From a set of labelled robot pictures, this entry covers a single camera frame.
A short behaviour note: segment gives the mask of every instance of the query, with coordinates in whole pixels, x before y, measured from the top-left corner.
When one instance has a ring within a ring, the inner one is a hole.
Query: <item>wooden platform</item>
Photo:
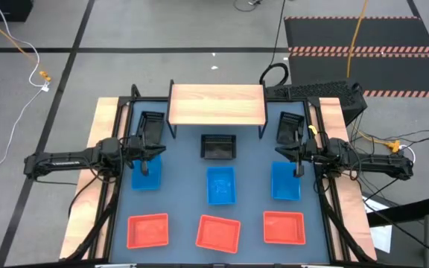
[[[266,122],[262,85],[184,85],[171,89],[172,125],[257,125]]]

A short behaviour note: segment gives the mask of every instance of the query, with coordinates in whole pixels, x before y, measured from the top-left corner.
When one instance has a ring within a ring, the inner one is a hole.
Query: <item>black cable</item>
[[[105,224],[105,221],[115,212],[116,203],[118,200],[117,194],[112,194],[112,197],[110,198],[109,203],[107,204],[106,208],[102,212],[99,219],[94,223],[94,226],[90,229],[89,233],[87,234],[86,238],[82,241],[82,243],[76,248],[76,250],[70,254],[67,258],[64,258],[63,261],[70,261],[70,260],[81,260],[83,256],[86,254],[87,250],[92,244],[92,241],[95,239],[99,231],[102,229],[102,227]]]
[[[389,140],[391,138],[394,140],[395,138],[401,138],[401,137],[405,137],[405,136],[408,136],[408,135],[413,135],[413,134],[423,133],[423,132],[429,132],[429,130],[419,130],[419,131],[415,131],[415,132],[407,133],[407,134],[403,134],[403,135],[391,136],[391,137],[385,138],[384,140],[387,141],[387,140]]]
[[[410,139],[408,139],[408,138],[402,138],[402,137],[407,136],[407,135],[417,134],[417,133],[423,133],[423,132],[429,132],[429,130],[419,130],[419,131],[415,131],[415,132],[413,132],[413,133],[407,133],[407,134],[398,135],[398,136],[391,136],[391,137],[388,137],[388,138],[379,138],[379,137],[377,137],[376,135],[372,135],[372,134],[370,134],[370,133],[366,133],[366,132],[363,132],[363,133],[365,133],[366,135],[369,135],[369,136],[370,136],[370,137],[372,137],[372,138],[376,138],[376,139],[379,139],[379,140],[382,140],[382,141],[396,141],[396,140],[402,140],[402,141],[407,141],[407,142],[415,142],[415,141],[412,141],[412,140],[410,140]]]
[[[389,205],[390,205],[390,208],[396,208],[396,207],[398,207],[399,205],[397,205],[397,204],[395,204],[394,202],[392,202],[392,201],[390,201],[390,200],[388,200],[385,196],[384,196],[384,194],[382,194],[382,190],[385,190],[385,188],[386,187],[383,187],[382,189],[378,189],[375,185],[373,185],[371,182],[369,182],[365,177],[364,177],[364,179],[371,185],[371,186],[373,186],[373,188],[375,188],[376,190],[377,190],[377,192],[375,192],[374,194],[372,194],[372,195],[370,195],[368,198],[366,198],[365,199],[365,201],[367,201],[367,200],[369,200],[369,199],[371,199],[372,197],[374,197],[375,195],[377,195],[377,194],[380,194],[382,197],[383,197],[383,199],[385,200],[385,202],[387,202],[387,203],[389,203]],[[419,223],[419,224],[421,224],[422,226],[424,225],[421,221],[419,221],[419,220],[416,220],[416,222],[417,223]]]
[[[350,171],[349,171],[349,176],[351,180],[357,180],[359,177],[360,172],[362,172],[362,161],[365,159],[360,159],[357,151],[355,149],[350,148],[350,150],[352,150],[355,153],[355,156],[357,157],[357,161],[350,167]],[[355,178],[352,178],[352,171],[354,169],[354,166],[358,164],[358,172],[357,175],[355,176]]]
[[[365,182],[367,182],[368,184],[370,184],[370,186],[372,186],[376,191],[378,191],[378,188],[377,188],[377,186],[375,186],[373,183],[371,183],[366,177],[365,177],[365,173],[364,172],[362,172],[362,174],[359,176],[359,178],[361,178],[362,179],[362,182],[363,181],[365,181]],[[391,201],[389,201],[385,196],[384,196],[384,193],[382,193],[381,191],[379,191],[378,192],[378,194],[380,194],[380,196],[385,200],[385,201],[387,201],[391,206],[395,206],[396,204],[395,203],[393,203],[393,202],[391,202]]]
[[[367,208],[370,208],[372,210],[372,212],[375,213],[375,214],[377,214],[380,218],[384,219],[389,224],[391,224],[391,225],[395,226],[396,228],[398,228],[400,231],[402,231],[407,236],[411,237],[413,240],[415,240],[416,242],[418,242],[420,245],[422,245],[426,249],[429,249],[429,245],[423,243],[420,239],[416,238],[411,233],[405,231],[402,227],[400,227],[398,224],[396,224],[393,221],[391,221],[389,218],[385,217],[382,213],[377,212],[375,209],[373,209],[372,207],[370,207],[365,201],[363,201],[363,203],[366,205]]]
[[[398,181],[397,179],[394,179],[393,181],[387,183],[384,187],[380,188],[378,191],[376,191],[375,193],[373,193],[371,196],[367,197],[365,199],[365,201],[369,200],[370,198],[374,197],[376,194],[380,193],[382,190],[384,190],[385,188],[387,188],[388,186],[392,185],[394,182]]]
[[[240,8],[236,5],[236,3],[238,3],[238,0],[234,0],[234,1],[233,1],[233,3],[232,3],[232,6],[233,6],[233,7],[235,7],[235,9],[236,9],[237,11],[241,11],[241,12],[251,12],[251,11],[253,11],[254,9],[256,9],[256,8],[258,7],[258,4],[260,4],[261,2],[256,2],[255,4],[252,4],[252,9],[250,9],[250,10],[240,9]]]
[[[82,194],[82,192],[84,190],[86,190],[97,178],[94,177],[94,179],[91,179],[89,183],[87,183],[86,185],[84,185],[84,187],[82,187],[74,196],[74,198],[72,198],[71,204],[69,205],[69,212],[67,214],[67,217],[71,216],[71,210],[72,210],[72,206],[74,205],[75,201],[77,200],[77,198],[80,196],[80,194]]]
[[[413,141],[412,143],[410,143],[410,145],[407,145],[406,147],[401,148],[397,153],[401,152],[402,150],[405,150],[405,149],[409,148],[410,146],[412,146],[414,144],[417,144],[417,143],[420,143],[420,142],[423,142],[423,141],[428,141],[428,140],[429,140],[429,137],[428,138],[423,138],[423,139],[421,139],[419,141]]]
[[[328,203],[327,197],[325,194],[319,194],[320,196],[320,205],[324,208],[324,211],[326,212],[327,216],[331,219],[332,223],[337,228],[337,231],[339,232],[339,235],[345,240],[347,246],[351,249],[351,251],[354,253],[355,257],[359,261],[365,261],[365,262],[372,262],[375,263],[375,261],[370,258],[360,247],[355,239],[352,237],[352,235],[349,233],[349,230],[343,225],[340,218],[336,215],[334,209],[332,206]]]
[[[35,182],[38,183],[47,183],[47,184],[55,184],[55,185],[75,185],[77,186],[77,183],[73,183],[73,182],[47,182],[47,181],[41,181],[41,180],[34,180]]]
[[[323,186],[323,180],[322,180],[322,179],[320,179],[319,183]],[[313,188],[314,188],[314,192],[315,192],[316,194],[319,194],[319,191],[318,191],[318,188],[316,187],[316,185],[317,185],[317,179],[315,179],[315,180],[314,180]],[[325,188],[325,189],[322,191],[322,193],[323,193],[323,194],[325,194],[325,193],[326,193],[330,188],[331,188],[331,182],[328,180],[327,188]]]
[[[352,130],[350,131],[350,142],[354,142],[354,131],[355,131],[355,125],[357,124],[358,117],[355,118],[354,124],[352,125]]]
[[[282,23],[282,14],[284,13],[284,6],[286,4],[286,0],[282,1],[282,8],[281,8],[281,15],[279,16],[279,24],[277,26],[277,34],[276,34],[276,41],[274,42],[274,50],[273,50],[273,57],[271,58],[271,61],[269,63],[269,66],[266,68],[266,70],[263,71],[261,74],[261,77],[259,78],[259,84],[263,84],[264,82],[264,76],[272,70],[273,68],[282,68],[284,70],[284,77],[277,83],[277,86],[284,85],[287,82],[287,79],[289,78],[289,69],[284,63],[276,63],[274,62],[274,56],[276,55],[276,49],[277,49],[277,42],[279,40],[279,31],[281,30],[281,23]]]
[[[355,139],[357,138],[358,135],[358,130],[360,129],[360,124],[362,124],[362,118],[363,118],[363,112],[360,114],[360,119],[358,120],[358,125],[357,125],[357,132],[355,133],[355,137],[354,140],[352,141],[352,146],[355,149]]]

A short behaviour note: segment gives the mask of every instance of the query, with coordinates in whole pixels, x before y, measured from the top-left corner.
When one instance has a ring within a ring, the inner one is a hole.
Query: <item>floor mat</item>
[[[346,77],[347,53],[291,53],[292,83]],[[429,98],[429,54],[354,53],[350,77],[371,97]]]
[[[285,17],[287,44],[350,46],[357,21],[358,17]],[[423,21],[414,16],[365,17],[355,44],[429,47],[429,34]]]

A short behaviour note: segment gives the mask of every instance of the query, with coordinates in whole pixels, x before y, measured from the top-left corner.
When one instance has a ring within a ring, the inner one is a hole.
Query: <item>black floor line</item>
[[[36,48],[39,53],[71,53],[72,48]],[[93,54],[176,54],[176,53],[272,53],[274,48],[212,47],[212,48],[78,48],[77,53]],[[33,53],[31,48],[24,52]],[[288,53],[287,48],[277,48],[278,53]],[[19,53],[17,48],[0,48],[0,53]]]
[[[77,49],[79,48],[82,41],[83,33],[86,30],[87,22],[89,21],[90,13],[92,12],[94,3],[95,0],[89,0],[87,3],[86,10],[83,14],[82,21],[80,22],[80,26],[77,31],[77,35],[75,36],[74,44],[72,45],[69,58],[67,59],[66,67],[64,68],[62,77],[60,78],[59,86],[57,87],[51,108],[49,109],[48,117],[45,121],[44,127],[42,128],[42,133],[36,147],[36,152],[42,152],[48,142],[49,133],[51,132],[52,125],[54,124],[57,109],[59,108],[60,100],[62,99],[64,90],[66,89],[66,84],[69,80],[69,75],[71,74],[72,66],[74,65],[75,57],[77,55]],[[9,254],[11,245],[13,243],[16,230],[18,229],[19,223],[21,222],[21,217],[28,201],[32,185],[33,180],[26,178],[0,247],[0,267],[3,267],[6,263],[7,255]]]
[[[416,8],[415,2],[413,2],[413,0],[407,0],[407,3],[411,9],[411,13],[417,18],[421,18],[420,12],[418,11],[418,8]]]

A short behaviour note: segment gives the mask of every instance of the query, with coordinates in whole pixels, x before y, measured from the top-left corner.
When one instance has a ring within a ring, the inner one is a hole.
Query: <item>black mat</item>
[[[286,17],[289,47],[350,46],[358,17]],[[356,46],[429,46],[429,34],[416,17],[366,17]]]
[[[322,225],[319,197],[314,192],[313,165],[304,163],[300,201],[274,200],[271,197],[271,164],[286,162],[274,148],[282,111],[304,115],[302,103],[267,104],[268,124],[262,140],[257,127],[247,126],[178,126],[172,139],[167,126],[162,144],[167,150],[162,158],[162,184],[158,191],[134,191],[132,171],[125,168],[121,183],[117,220],[112,236],[110,262],[113,264],[326,264],[327,244]],[[133,111],[133,129],[142,111],[165,112],[166,102],[137,101]],[[236,135],[236,159],[200,158],[202,134]],[[307,127],[304,138],[308,137]],[[236,203],[209,205],[206,170],[208,167],[235,168]],[[267,244],[263,238],[264,211],[298,211],[304,214],[305,245]],[[168,213],[167,246],[128,249],[127,219],[140,214]],[[241,221],[238,253],[229,254],[195,246],[201,214]]]
[[[429,97],[429,57],[353,57],[350,77],[375,96],[382,92],[425,92],[408,94],[410,97]],[[339,80],[346,77],[347,57],[291,56],[290,75],[292,83],[314,83],[319,80]]]

